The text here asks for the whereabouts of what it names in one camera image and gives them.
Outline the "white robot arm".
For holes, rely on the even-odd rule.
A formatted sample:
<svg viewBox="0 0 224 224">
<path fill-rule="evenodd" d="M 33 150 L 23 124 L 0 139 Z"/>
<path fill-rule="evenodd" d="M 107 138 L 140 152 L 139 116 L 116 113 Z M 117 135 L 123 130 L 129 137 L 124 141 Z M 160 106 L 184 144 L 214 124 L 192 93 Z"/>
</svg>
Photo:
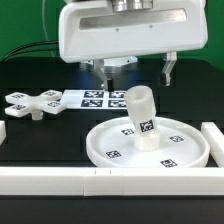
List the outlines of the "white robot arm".
<svg viewBox="0 0 224 224">
<path fill-rule="evenodd" d="M 59 16 L 59 52 L 79 62 L 113 88 L 107 76 L 144 55 L 162 54 L 161 75 L 170 83 L 177 53 L 208 41 L 206 0 L 64 0 Z"/>
</svg>

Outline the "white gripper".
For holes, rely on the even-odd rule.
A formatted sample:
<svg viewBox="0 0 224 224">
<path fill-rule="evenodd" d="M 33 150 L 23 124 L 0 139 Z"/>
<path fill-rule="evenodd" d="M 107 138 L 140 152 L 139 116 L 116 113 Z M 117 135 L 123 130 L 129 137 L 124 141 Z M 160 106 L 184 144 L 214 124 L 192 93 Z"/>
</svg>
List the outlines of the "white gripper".
<svg viewBox="0 0 224 224">
<path fill-rule="evenodd" d="M 111 0 L 67 2 L 59 17 L 59 49 L 67 63 L 94 60 L 105 91 L 113 80 L 99 59 L 166 53 L 160 82 L 169 86 L 179 51 L 208 40 L 206 0 L 151 0 L 152 7 L 117 12 Z"/>
</svg>

